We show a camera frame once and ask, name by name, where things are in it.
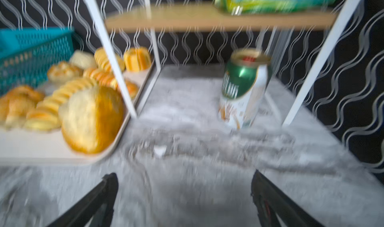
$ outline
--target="basket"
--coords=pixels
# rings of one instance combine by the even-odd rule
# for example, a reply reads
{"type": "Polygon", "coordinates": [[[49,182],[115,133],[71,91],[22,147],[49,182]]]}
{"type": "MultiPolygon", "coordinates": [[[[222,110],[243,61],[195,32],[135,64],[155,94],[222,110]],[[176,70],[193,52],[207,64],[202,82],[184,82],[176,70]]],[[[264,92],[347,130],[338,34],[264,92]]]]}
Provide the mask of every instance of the basket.
{"type": "Polygon", "coordinates": [[[0,96],[17,85],[36,88],[51,65],[73,54],[71,29],[0,30],[0,96]]]}

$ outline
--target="countertop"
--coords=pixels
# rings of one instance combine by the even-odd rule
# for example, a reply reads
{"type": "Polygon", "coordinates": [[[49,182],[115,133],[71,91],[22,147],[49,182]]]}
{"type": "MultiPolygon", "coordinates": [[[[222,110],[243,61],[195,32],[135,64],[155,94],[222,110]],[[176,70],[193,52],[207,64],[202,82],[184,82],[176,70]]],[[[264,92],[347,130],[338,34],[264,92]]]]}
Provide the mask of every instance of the countertop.
{"type": "Polygon", "coordinates": [[[139,119],[99,163],[1,167],[0,226],[45,226],[111,172],[112,226],[259,226],[256,169],[324,226],[383,225],[382,184],[309,111],[281,127],[293,96],[278,80],[251,129],[221,123],[222,76],[222,66],[165,66],[139,119]]]}

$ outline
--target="bread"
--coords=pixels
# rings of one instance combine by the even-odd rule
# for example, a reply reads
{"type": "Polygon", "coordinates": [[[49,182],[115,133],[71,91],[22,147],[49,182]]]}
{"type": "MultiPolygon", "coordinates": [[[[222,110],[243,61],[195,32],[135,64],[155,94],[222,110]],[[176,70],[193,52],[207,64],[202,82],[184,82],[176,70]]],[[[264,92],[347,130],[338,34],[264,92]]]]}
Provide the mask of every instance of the bread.
{"type": "MultiPolygon", "coordinates": [[[[111,87],[114,90],[120,92],[118,82],[114,75],[110,72],[106,72],[97,68],[89,68],[84,71],[83,76],[97,80],[101,86],[111,87]]],[[[132,99],[134,99],[137,95],[137,92],[139,91],[139,87],[128,80],[125,80],[125,84],[127,85],[129,95],[132,99]]]]}
{"type": "Polygon", "coordinates": [[[60,106],[61,132],[77,152],[100,153],[116,138],[124,120],[121,96],[113,89],[95,86],[74,94],[60,106]]]}
{"type": "MultiPolygon", "coordinates": [[[[118,60],[118,64],[120,66],[120,70],[124,71],[125,70],[125,64],[124,61],[115,53],[116,59],[118,60]]],[[[109,62],[107,53],[105,52],[104,48],[98,48],[95,51],[95,61],[98,65],[98,67],[102,70],[105,70],[107,72],[112,71],[111,64],[109,62]]]]}
{"type": "Polygon", "coordinates": [[[27,85],[18,86],[0,98],[0,126],[5,128],[22,127],[26,114],[36,108],[44,94],[27,85]]]}
{"type": "Polygon", "coordinates": [[[75,50],[69,62],[83,70],[97,68],[93,54],[81,50],[75,50]]]}
{"type": "Polygon", "coordinates": [[[97,82],[89,78],[77,78],[67,82],[58,90],[55,90],[51,96],[39,102],[36,105],[36,109],[27,113],[24,128],[39,131],[50,131],[60,128],[59,107],[68,102],[74,93],[96,85],[97,82]]]}
{"type": "Polygon", "coordinates": [[[63,85],[67,81],[80,77],[82,74],[82,69],[65,61],[52,65],[47,72],[48,79],[56,86],[63,85]]]}
{"type": "Polygon", "coordinates": [[[148,49],[145,47],[130,48],[124,53],[127,71],[140,72],[151,67],[152,61],[148,49]]]}

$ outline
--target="can lid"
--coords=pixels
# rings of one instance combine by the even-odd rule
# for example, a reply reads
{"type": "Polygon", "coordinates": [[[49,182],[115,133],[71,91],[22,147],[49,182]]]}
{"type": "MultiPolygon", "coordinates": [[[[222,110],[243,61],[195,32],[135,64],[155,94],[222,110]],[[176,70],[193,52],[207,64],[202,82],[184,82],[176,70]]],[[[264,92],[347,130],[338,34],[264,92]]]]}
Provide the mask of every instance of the can lid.
{"type": "Polygon", "coordinates": [[[269,65],[271,58],[255,48],[244,48],[233,52],[231,62],[246,68],[257,68],[260,65],[269,65]]]}

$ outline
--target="green and white can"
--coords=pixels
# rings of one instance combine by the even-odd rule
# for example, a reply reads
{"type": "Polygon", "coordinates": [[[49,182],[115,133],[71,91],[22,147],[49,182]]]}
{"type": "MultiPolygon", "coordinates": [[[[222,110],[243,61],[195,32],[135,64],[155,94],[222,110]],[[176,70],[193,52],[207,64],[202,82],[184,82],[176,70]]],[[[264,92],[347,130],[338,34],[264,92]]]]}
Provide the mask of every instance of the green and white can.
{"type": "Polygon", "coordinates": [[[270,80],[270,57],[252,48],[233,52],[225,68],[219,118],[228,126],[241,129],[255,120],[270,80]]]}

